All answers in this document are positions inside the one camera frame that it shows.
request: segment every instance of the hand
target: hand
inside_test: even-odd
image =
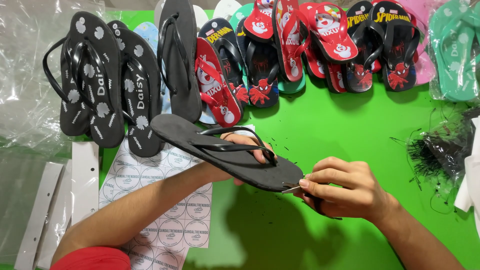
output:
[[[239,135],[239,134],[234,134],[234,133],[223,133],[220,136],[220,138],[224,139],[226,141],[232,142],[234,144],[257,145],[257,146],[260,145],[260,142],[258,141],[258,139],[256,137],[252,137],[252,136],[245,136],[245,135]],[[267,147],[268,149],[273,151],[272,147],[268,143],[266,143],[266,142],[263,142],[263,143],[264,143],[265,147]],[[265,164],[267,162],[262,150],[251,150],[250,152],[253,153],[253,156],[255,157],[255,159],[259,163]],[[237,178],[233,179],[233,183],[235,185],[243,184],[243,182],[240,181]]]
[[[326,158],[315,164],[312,173],[305,175],[299,184],[305,192],[324,199],[321,210],[330,217],[364,218],[376,224],[400,206],[382,189],[368,164],[362,161]],[[303,193],[294,195],[313,208],[311,198]]]

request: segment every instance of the green surface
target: green surface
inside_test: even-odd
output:
[[[153,12],[123,12],[133,29]],[[306,77],[306,89],[280,94],[268,109],[247,107],[242,125],[254,124],[276,154],[297,162],[304,173],[328,156],[370,164],[382,187],[442,241],[467,269],[479,269],[480,241],[473,213],[440,214],[431,208],[433,190],[409,180],[406,150],[389,137],[406,139],[428,129],[433,108],[428,85],[386,92],[377,76],[362,94],[331,94]],[[117,149],[105,149],[101,182]],[[214,183],[209,248],[191,248],[184,269],[403,269],[383,235],[369,222],[330,220],[292,195],[264,192],[232,181]]]

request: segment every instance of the red sleeve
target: red sleeve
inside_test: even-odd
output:
[[[130,270],[130,259],[116,248],[93,246],[75,250],[58,260],[50,270]]]

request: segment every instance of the fingernail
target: fingernail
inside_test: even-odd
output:
[[[308,180],[300,179],[299,185],[300,185],[302,188],[307,188],[307,187],[308,187]]]

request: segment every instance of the scissors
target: scissors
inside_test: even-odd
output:
[[[282,191],[282,194],[302,192],[303,194],[305,194],[306,197],[313,199],[313,206],[315,207],[315,211],[317,213],[319,213],[322,216],[326,216],[330,219],[339,220],[339,221],[342,220],[342,218],[334,218],[334,217],[329,217],[325,215],[325,213],[323,213],[322,209],[320,208],[320,203],[323,201],[323,199],[319,197],[315,197],[312,194],[304,191],[299,184],[283,182],[283,186],[289,187],[289,189]]]

